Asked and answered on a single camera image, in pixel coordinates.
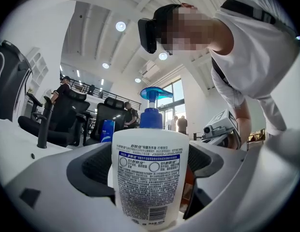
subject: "hand soap bottle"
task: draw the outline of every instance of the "hand soap bottle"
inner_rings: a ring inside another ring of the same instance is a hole
[[[158,87],[141,91],[150,101],[140,128],[114,133],[113,187],[116,206],[147,230],[160,230],[177,219],[185,180],[189,137],[163,130],[155,101],[173,94]]]

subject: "barcode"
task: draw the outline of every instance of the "barcode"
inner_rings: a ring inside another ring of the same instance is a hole
[[[150,208],[149,221],[162,220],[166,216],[167,206]]]

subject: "blue pump head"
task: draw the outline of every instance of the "blue pump head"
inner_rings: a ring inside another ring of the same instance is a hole
[[[149,108],[140,115],[140,128],[163,129],[162,114],[159,113],[159,109],[154,108],[155,101],[166,97],[171,98],[173,93],[160,87],[147,87],[140,92],[140,96],[149,100]]]

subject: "black railing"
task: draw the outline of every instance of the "black railing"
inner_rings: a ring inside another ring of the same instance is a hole
[[[77,90],[79,92],[88,94],[91,85],[86,84],[86,83],[81,83],[81,84],[82,85],[80,85],[79,81],[74,80],[74,79],[71,79],[71,81],[70,81],[70,85],[73,90]],[[97,98],[101,98],[103,100],[105,100],[107,97],[111,97],[111,98],[114,98],[114,99],[122,101],[122,102],[129,102],[132,105],[132,108],[134,108],[136,110],[140,110],[140,105],[141,105],[140,103],[130,100],[130,99],[127,99],[127,98],[124,98],[122,96],[110,93],[103,89],[99,89],[97,87],[94,88],[92,95]]]

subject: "ceiling light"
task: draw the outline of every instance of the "ceiling light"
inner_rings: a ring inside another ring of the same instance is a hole
[[[120,32],[123,32],[126,29],[126,25],[124,22],[120,21],[116,24],[116,29]]]
[[[165,52],[160,53],[159,59],[160,60],[166,60],[167,59],[167,54]]]
[[[109,68],[109,64],[103,63],[103,67],[104,67],[105,69],[108,69],[108,68]]]

